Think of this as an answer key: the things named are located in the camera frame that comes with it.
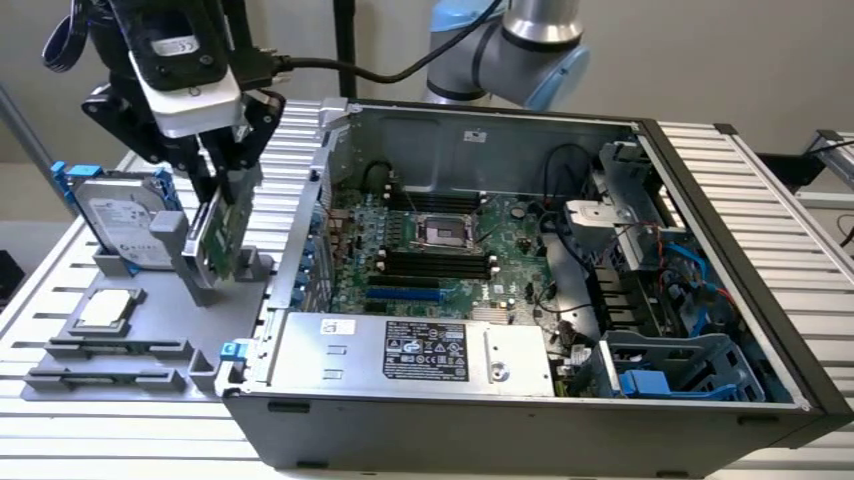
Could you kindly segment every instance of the warning label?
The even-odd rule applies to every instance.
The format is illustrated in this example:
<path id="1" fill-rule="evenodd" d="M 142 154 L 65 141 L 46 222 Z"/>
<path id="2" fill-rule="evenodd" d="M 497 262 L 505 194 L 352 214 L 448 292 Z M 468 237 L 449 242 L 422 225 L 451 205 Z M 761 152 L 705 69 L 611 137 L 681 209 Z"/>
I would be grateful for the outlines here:
<path id="1" fill-rule="evenodd" d="M 385 322 L 382 374 L 394 380 L 467 382 L 465 326 Z"/>

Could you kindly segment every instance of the metal workbench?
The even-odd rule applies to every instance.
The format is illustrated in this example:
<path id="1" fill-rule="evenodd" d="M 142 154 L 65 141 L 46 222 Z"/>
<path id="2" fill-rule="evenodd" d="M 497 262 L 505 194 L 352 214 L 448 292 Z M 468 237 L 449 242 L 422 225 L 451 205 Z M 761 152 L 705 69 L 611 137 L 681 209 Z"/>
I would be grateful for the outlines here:
<path id="1" fill-rule="evenodd" d="M 306 166 L 320 146 L 314 139 L 318 108 L 316 102 L 288 101 L 261 156 L 264 183 L 245 242 L 273 258 L 285 246 Z M 840 259 L 833 259 L 837 249 L 828 247 L 825 233 L 769 179 L 736 136 L 720 134 L 711 125 L 661 126 L 854 406 L 854 282 Z M 132 155 L 122 165 L 152 168 Z M 188 183 L 178 181 L 176 186 L 184 206 L 192 209 L 196 201 Z M 274 472 L 257 460 L 221 404 L 18 399 L 21 377 L 44 355 L 41 343 L 58 332 L 94 278 L 94 249 L 94 239 L 77 219 L 0 315 L 0 479 L 310 478 L 310 472 Z M 709 478 L 854 478 L 854 425 L 799 450 L 757 451 Z"/>

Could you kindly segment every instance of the blue pcie slot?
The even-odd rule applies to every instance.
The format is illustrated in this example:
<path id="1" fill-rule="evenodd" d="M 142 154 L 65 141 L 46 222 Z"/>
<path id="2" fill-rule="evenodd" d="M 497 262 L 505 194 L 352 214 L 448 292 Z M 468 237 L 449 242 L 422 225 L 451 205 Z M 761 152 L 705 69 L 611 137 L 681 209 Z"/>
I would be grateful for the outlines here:
<path id="1" fill-rule="evenodd" d="M 365 297 L 380 300 L 410 300 L 418 302 L 437 302 L 441 292 L 432 289 L 413 288 L 369 288 Z"/>

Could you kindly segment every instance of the cpu socket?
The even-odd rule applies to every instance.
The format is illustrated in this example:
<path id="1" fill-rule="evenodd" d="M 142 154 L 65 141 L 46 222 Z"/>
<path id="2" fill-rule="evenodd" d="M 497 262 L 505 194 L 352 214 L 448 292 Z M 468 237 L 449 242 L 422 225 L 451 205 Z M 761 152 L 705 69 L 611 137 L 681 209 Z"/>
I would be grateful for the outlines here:
<path id="1" fill-rule="evenodd" d="M 420 215 L 417 242 L 429 247 L 473 248 L 473 226 L 468 215 Z"/>

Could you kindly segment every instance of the motherboard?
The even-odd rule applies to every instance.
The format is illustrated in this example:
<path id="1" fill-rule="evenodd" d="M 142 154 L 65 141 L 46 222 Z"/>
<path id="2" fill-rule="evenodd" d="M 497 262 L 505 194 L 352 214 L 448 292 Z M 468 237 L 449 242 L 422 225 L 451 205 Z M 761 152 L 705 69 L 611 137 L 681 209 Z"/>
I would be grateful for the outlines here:
<path id="1" fill-rule="evenodd" d="M 551 283 L 524 196 L 338 192 L 332 312 L 540 324 Z"/>

